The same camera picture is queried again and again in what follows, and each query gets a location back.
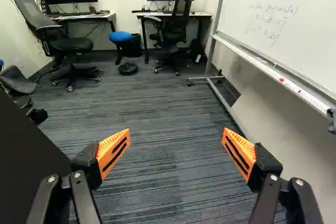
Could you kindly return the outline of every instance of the blue stool seat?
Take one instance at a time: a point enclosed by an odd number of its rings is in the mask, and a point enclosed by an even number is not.
[[[115,31],[110,33],[109,40],[113,43],[125,42],[132,39],[132,34],[127,31]]]

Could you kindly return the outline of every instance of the chair backrest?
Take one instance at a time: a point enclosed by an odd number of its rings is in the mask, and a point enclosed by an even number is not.
[[[23,17],[36,30],[46,27],[59,27],[59,25],[47,18],[37,7],[34,0],[14,0]]]
[[[192,0],[175,0],[174,11],[171,19],[166,22],[165,29],[166,34],[180,34],[184,33],[189,21],[190,8]]]

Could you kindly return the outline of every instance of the gray carpet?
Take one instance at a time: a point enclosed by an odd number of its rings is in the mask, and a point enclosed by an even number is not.
[[[155,74],[152,59],[131,59],[139,73],[123,77],[113,54],[96,53],[102,81],[80,80],[73,93],[43,77],[33,95],[49,113],[41,130],[71,158],[130,129],[129,149],[93,193],[103,223],[247,223],[256,195],[220,143],[224,127],[239,129],[205,82],[186,85],[204,65],[176,77],[170,69]]]

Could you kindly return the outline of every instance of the chair armrest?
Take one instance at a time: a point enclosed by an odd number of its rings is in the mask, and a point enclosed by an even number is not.
[[[156,21],[156,22],[162,23],[162,19],[160,19],[158,17],[144,16],[143,18],[145,18],[145,19],[151,19],[152,21]]]
[[[41,26],[36,28],[36,30],[41,30],[41,29],[48,29],[48,28],[59,28],[62,27],[61,25],[49,25],[49,26]]]

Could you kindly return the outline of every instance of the desk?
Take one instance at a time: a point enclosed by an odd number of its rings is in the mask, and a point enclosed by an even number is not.
[[[149,55],[148,55],[148,47],[147,47],[147,38],[146,38],[146,29],[145,29],[145,20],[144,16],[153,16],[158,17],[161,19],[171,17],[171,13],[162,13],[162,12],[151,12],[151,13],[137,13],[137,18],[141,20],[142,26],[142,37],[143,37],[143,44],[145,47],[145,64],[148,64]],[[211,14],[202,13],[202,12],[195,12],[195,14],[190,13],[190,18],[198,20],[198,30],[197,30],[197,39],[201,41],[202,38],[202,29],[203,29],[203,21],[211,19]]]
[[[52,20],[61,22],[61,21],[70,21],[70,20],[80,20],[80,19],[107,19],[107,21],[111,25],[112,31],[115,31],[115,26],[113,20],[115,18],[116,13],[110,12],[106,14],[89,14],[89,15],[78,15],[78,16],[60,16],[57,18],[52,18]]]

